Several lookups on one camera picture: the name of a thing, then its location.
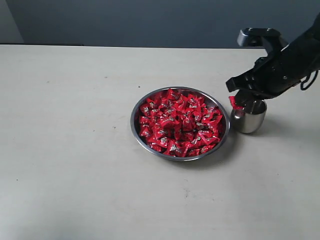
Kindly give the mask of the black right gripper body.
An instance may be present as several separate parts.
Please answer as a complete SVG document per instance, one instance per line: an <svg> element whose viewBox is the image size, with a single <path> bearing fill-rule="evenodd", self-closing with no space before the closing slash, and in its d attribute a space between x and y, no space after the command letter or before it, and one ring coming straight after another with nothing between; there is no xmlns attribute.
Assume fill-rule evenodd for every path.
<svg viewBox="0 0 320 240"><path fill-rule="evenodd" d="M309 74L309 47L291 43L274 55L269 54L250 70L227 80L226 87L230 93L238 91L238 99L272 99Z"/></svg>

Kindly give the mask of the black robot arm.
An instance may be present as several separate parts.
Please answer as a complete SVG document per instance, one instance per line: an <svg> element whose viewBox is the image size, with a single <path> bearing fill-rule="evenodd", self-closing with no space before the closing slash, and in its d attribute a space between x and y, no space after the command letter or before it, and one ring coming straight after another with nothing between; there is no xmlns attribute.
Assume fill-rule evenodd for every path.
<svg viewBox="0 0 320 240"><path fill-rule="evenodd" d="M273 28L245 28L237 38L241 47L261 47L267 55L258 58L253 68L226 81L228 91L236 91L234 102L244 106L254 100L278 97L299 85L307 90L320 70L320 19L290 43Z"/></svg>

